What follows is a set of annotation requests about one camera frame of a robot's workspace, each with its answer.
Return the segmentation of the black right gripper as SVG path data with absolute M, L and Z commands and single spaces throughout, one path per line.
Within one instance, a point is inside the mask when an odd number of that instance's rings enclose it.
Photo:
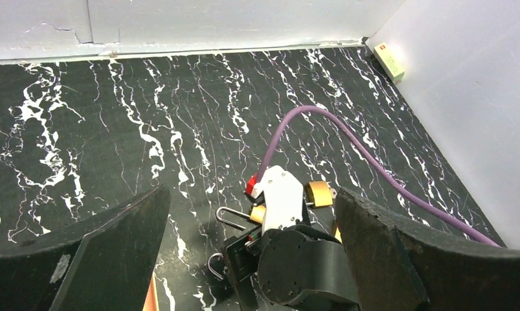
M 257 227 L 227 239 L 222 257 L 241 310 L 258 310 L 259 294 L 295 310 L 360 309 L 342 243 L 312 227 Z

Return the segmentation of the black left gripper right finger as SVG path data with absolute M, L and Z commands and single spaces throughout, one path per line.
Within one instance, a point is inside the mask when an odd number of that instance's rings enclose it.
M 419 224 L 344 188 L 334 208 L 362 310 L 520 310 L 520 250 Z

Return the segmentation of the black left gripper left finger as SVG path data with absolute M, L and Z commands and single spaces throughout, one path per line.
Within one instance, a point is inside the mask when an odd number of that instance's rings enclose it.
M 160 185 L 0 249 L 0 310 L 142 310 L 169 209 Z

